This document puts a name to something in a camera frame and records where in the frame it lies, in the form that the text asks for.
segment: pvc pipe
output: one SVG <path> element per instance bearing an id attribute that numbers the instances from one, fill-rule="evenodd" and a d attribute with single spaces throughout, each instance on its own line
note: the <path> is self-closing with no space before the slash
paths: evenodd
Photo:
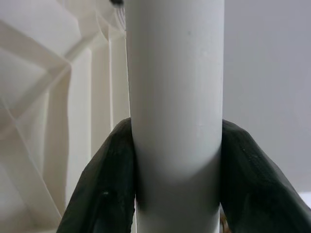
<path id="1" fill-rule="evenodd" d="M 224 0 L 125 11 L 138 232 L 219 232 Z"/>

